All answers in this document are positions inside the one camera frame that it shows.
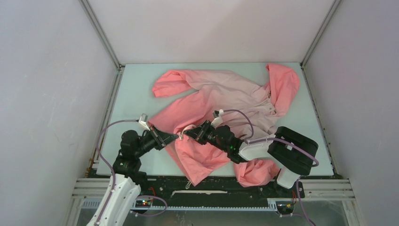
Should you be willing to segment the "pink zip-up hooded jacket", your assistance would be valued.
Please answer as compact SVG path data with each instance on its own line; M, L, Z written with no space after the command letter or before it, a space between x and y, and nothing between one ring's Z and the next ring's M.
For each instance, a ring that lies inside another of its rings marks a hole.
M235 136L258 139L276 131L276 122L285 116L300 88L296 72L284 65L268 64L269 81L258 85L232 71L170 70L154 84L155 97L170 97L193 89L149 122L179 138L166 147L179 169L196 186L214 170L230 163L218 148L201 145L183 134L184 129L213 119L223 109L223 123Z

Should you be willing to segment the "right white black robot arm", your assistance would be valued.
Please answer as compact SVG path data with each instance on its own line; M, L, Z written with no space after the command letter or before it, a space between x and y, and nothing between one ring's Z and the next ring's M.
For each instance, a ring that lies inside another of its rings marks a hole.
M209 121L184 131L184 134L201 145L211 144L224 151L234 163L254 159L274 161L280 172L273 189L280 197L291 193L299 178L308 176L311 169L319 165L315 158L318 144L284 126L278 127L274 134L255 140L238 138L229 126L215 128Z

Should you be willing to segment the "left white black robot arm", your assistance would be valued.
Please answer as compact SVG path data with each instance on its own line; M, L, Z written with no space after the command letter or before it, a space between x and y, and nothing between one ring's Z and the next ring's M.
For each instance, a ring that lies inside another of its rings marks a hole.
M147 194L149 190L147 174L140 171L140 157L153 149L165 148L178 137L154 126L141 135L135 130L125 131L121 135L116 160L110 166L112 175L107 190L88 225L123 225L136 198Z

